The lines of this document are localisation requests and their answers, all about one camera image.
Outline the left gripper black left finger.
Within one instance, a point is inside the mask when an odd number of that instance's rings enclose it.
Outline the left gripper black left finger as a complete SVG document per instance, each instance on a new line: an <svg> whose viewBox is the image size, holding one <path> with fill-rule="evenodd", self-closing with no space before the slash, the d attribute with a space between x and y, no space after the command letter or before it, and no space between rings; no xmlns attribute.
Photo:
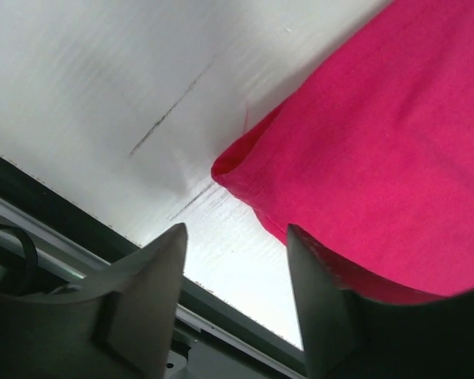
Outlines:
<svg viewBox="0 0 474 379"><path fill-rule="evenodd" d="M187 230L51 293L0 292L0 378L162 378Z"/></svg>

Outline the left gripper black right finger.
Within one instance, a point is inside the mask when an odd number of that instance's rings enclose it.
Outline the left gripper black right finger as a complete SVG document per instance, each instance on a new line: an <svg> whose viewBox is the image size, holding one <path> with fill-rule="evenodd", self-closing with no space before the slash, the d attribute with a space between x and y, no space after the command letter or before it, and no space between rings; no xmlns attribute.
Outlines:
<svg viewBox="0 0 474 379"><path fill-rule="evenodd" d="M294 224L287 251L309 378L474 378L474 289L378 302L338 284L331 250Z"/></svg>

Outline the pink t shirt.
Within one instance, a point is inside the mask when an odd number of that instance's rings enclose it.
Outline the pink t shirt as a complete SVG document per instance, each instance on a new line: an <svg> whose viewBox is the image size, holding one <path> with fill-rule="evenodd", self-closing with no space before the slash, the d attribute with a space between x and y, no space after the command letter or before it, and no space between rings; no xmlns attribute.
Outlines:
<svg viewBox="0 0 474 379"><path fill-rule="evenodd" d="M212 167L281 241L395 303L474 288L474 1L395 1Z"/></svg>

